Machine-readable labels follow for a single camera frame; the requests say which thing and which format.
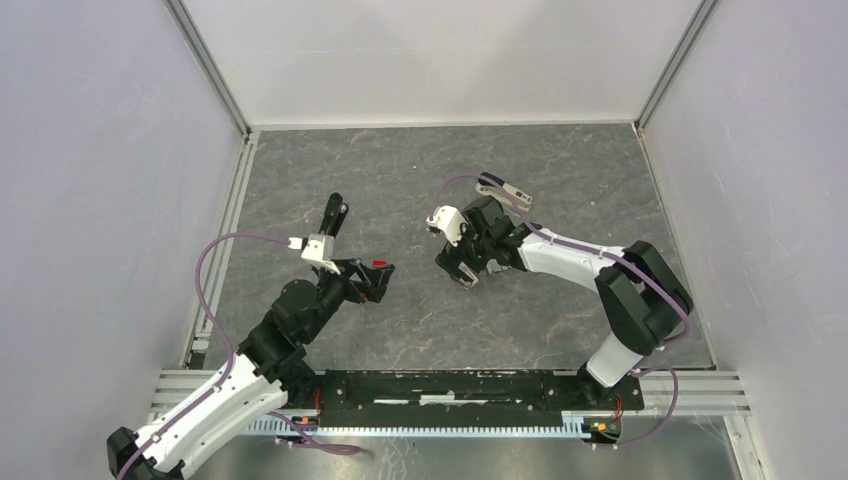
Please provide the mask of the red white staple box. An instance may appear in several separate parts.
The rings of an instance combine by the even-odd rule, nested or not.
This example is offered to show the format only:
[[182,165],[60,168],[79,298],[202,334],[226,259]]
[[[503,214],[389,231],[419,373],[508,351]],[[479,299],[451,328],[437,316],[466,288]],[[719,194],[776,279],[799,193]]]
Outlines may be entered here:
[[464,289],[469,290],[473,288],[478,282],[479,278],[474,274],[473,271],[461,272],[460,275],[455,279],[455,281]]

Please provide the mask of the staple tray box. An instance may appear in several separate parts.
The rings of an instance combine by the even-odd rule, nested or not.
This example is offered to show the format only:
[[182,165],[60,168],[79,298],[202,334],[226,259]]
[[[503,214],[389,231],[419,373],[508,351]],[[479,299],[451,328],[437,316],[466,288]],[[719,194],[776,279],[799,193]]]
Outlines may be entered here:
[[503,273],[509,271],[510,269],[511,266],[509,264],[503,265],[497,260],[490,260],[486,265],[486,271],[489,275]]

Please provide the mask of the black stapler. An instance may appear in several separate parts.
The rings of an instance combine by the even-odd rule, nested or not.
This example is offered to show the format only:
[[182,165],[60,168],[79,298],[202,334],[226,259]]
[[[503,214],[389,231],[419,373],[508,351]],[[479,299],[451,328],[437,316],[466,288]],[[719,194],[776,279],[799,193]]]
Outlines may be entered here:
[[336,237],[348,212],[349,206],[344,201],[343,196],[338,192],[333,192],[328,198],[318,233]]

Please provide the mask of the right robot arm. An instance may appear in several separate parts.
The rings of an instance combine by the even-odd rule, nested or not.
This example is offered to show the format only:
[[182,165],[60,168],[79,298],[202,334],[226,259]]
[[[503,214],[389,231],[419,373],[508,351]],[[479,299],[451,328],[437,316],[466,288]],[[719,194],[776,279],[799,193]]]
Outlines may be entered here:
[[514,221],[493,196],[464,209],[439,206],[427,226],[446,240],[437,265],[464,288],[475,286],[480,273],[496,264],[551,275],[599,296],[611,332],[577,373],[578,396],[591,408],[606,406],[626,375],[689,329],[693,300],[648,242],[610,247],[558,236]]

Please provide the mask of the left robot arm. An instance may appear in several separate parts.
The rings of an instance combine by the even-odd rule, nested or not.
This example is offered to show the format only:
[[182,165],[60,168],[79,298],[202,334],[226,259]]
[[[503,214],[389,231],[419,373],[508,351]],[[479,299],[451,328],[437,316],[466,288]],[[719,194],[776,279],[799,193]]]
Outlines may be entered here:
[[261,322],[201,387],[160,419],[107,439],[117,479],[187,479],[255,420],[313,397],[316,374],[306,363],[311,343],[345,302],[378,303],[394,265],[344,259],[338,272],[285,284]]

